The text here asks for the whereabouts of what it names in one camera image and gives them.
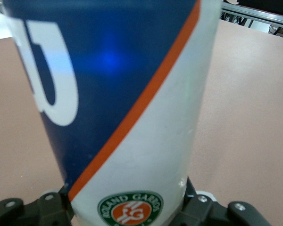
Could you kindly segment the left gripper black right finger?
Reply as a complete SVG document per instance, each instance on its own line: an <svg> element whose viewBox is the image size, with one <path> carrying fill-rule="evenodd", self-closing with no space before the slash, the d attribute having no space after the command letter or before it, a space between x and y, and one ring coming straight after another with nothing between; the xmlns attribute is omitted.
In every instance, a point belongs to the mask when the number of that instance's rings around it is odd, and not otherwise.
<svg viewBox="0 0 283 226"><path fill-rule="evenodd" d="M233 201L222 206L208 194L197 192L188 179L176 226L269 226L269 222L247 202Z"/></svg>

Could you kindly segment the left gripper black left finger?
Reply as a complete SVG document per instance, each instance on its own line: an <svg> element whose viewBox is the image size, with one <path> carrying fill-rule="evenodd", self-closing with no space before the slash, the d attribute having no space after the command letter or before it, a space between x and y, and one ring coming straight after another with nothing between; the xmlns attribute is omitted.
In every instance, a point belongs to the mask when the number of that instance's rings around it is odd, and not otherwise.
<svg viewBox="0 0 283 226"><path fill-rule="evenodd" d="M45 192L29 204L20 198L0 201L0 226L73 226L72 219L65 187Z"/></svg>

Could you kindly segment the silver aluminium frame rail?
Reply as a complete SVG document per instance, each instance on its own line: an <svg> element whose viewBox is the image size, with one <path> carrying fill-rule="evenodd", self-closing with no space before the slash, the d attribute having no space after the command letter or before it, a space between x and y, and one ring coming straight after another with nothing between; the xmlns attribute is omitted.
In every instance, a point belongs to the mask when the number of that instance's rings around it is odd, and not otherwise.
<svg viewBox="0 0 283 226"><path fill-rule="evenodd" d="M283 38L283 15L222 0L220 19Z"/></svg>

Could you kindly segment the brown table mat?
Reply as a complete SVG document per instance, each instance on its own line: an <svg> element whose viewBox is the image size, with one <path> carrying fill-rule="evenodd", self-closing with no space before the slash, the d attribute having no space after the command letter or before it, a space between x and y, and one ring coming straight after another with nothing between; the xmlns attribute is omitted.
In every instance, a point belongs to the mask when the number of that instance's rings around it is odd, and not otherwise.
<svg viewBox="0 0 283 226"><path fill-rule="evenodd" d="M283 38L220 21L189 176L283 226ZM62 187L11 38L0 40L0 201Z"/></svg>

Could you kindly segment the blue white tennis ball can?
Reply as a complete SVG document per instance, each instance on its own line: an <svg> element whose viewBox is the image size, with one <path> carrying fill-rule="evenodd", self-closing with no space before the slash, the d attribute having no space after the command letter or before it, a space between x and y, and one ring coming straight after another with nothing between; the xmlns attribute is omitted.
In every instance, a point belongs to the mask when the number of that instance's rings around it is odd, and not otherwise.
<svg viewBox="0 0 283 226"><path fill-rule="evenodd" d="M2 1L81 226L167 226L222 0Z"/></svg>

